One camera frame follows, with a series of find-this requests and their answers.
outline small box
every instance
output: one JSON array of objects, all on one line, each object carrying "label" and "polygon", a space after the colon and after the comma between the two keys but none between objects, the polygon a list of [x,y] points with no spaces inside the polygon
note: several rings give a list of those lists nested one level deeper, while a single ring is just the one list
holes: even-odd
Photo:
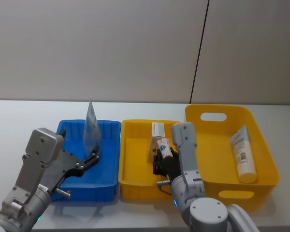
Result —
[{"label": "small box", "polygon": [[164,123],[152,122],[151,124],[151,137],[148,145],[148,159],[147,161],[152,163],[154,155],[156,154],[158,147],[157,140],[164,138]]}]

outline yellow plastic tray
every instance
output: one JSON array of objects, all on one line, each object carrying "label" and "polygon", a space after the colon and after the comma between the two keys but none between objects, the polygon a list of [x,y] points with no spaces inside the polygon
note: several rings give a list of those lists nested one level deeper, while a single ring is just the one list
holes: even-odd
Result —
[{"label": "yellow plastic tray", "polygon": [[[224,121],[206,121],[203,113],[225,114]],[[197,161],[207,196],[224,204],[238,204],[256,210],[279,182],[279,173],[251,112],[246,108],[223,105],[189,105],[186,121],[195,125]],[[241,183],[230,145],[230,137],[246,124],[258,179]]]},{"label": "yellow plastic tray", "polygon": [[[152,122],[164,123],[165,136],[172,143],[171,126],[177,121],[124,120],[121,129],[119,176],[121,197],[127,200],[169,199],[161,192],[156,182],[165,178],[153,175],[153,165],[147,161]],[[170,187],[162,188],[170,192]]]}]

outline plastic packaging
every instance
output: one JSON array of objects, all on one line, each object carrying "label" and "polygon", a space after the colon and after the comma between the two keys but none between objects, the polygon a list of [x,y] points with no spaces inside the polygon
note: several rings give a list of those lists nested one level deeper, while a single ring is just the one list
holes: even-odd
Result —
[{"label": "plastic packaging", "polygon": [[239,180],[243,183],[255,182],[257,174],[246,125],[231,137],[230,142]]},{"label": "plastic packaging", "polygon": [[84,147],[85,156],[91,155],[94,148],[98,148],[98,154],[101,153],[101,132],[99,130],[95,111],[90,100],[84,127]]}]

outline clear plastic bag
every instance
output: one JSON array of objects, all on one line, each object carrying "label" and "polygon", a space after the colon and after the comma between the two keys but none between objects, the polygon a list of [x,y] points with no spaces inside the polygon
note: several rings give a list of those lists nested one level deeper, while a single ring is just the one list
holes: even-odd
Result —
[{"label": "clear plastic bag", "polygon": [[91,100],[84,126],[84,147],[86,157],[90,156],[94,150],[100,153],[101,149],[101,132]]}]

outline gray wall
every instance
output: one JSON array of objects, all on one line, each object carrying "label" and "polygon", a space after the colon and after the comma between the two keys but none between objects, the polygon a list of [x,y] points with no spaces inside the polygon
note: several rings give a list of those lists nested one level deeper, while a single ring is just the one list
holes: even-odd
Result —
[{"label": "gray wall", "polygon": [[210,0],[192,102],[290,104],[290,0]]},{"label": "gray wall", "polygon": [[0,99],[189,102],[206,0],[0,0]]},{"label": "gray wall", "polygon": [[[0,99],[189,102],[207,0],[0,0]],[[192,102],[290,104],[290,0],[210,0]]]}]

